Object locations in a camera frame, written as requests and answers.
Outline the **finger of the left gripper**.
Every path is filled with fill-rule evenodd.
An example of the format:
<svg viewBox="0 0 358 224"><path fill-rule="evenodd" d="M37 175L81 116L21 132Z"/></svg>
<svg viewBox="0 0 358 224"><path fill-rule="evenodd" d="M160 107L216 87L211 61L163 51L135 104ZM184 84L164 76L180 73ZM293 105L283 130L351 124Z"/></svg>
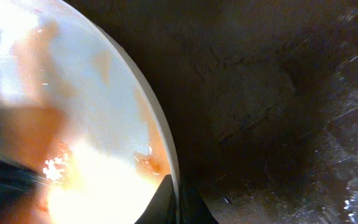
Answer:
<svg viewBox="0 0 358 224"><path fill-rule="evenodd" d="M35 192L41 181L32 169L0 160L0 212Z"/></svg>

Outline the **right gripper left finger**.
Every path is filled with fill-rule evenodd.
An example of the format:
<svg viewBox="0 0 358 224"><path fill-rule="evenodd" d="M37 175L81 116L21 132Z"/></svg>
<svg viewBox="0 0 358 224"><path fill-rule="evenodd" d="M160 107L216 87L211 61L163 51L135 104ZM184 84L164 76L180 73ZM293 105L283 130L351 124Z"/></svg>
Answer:
<svg viewBox="0 0 358 224"><path fill-rule="evenodd" d="M172 176L168 174L135 224L176 224L175 199Z"/></svg>

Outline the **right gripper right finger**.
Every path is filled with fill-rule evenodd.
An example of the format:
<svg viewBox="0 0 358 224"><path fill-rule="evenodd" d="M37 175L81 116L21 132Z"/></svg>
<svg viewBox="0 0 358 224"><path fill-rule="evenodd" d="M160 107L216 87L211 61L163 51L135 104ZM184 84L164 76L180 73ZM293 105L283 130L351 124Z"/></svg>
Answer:
<svg viewBox="0 0 358 224"><path fill-rule="evenodd" d="M179 197L180 224L218 224L190 180L181 179Z"/></svg>

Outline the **green and orange sponge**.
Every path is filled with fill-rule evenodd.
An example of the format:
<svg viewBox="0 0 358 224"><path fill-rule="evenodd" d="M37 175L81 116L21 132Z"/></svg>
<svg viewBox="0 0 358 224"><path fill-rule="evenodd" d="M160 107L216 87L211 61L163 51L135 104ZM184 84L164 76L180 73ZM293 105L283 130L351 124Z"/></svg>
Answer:
<svg viewBox="0 0 358 224"><path fill-rule="evenodd" d="M32 169L42 179L35 192L0 212L0 223L42 223L47 184L42 171L65 114L51 107L0 109L0 160Z"/></svg>

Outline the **white plate tray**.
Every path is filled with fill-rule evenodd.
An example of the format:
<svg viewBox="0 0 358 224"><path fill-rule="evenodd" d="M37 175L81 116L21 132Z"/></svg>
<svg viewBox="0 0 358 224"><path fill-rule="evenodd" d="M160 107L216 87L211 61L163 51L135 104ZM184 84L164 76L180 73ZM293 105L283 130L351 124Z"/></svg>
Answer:
<svg viewBox="0 0 358 224"><path fill-rule="evenodd" d="M63 1L0 1L0 109L65 114L42 178L42 223L135 223L178 162L167 121L137 65Z"/></svg>

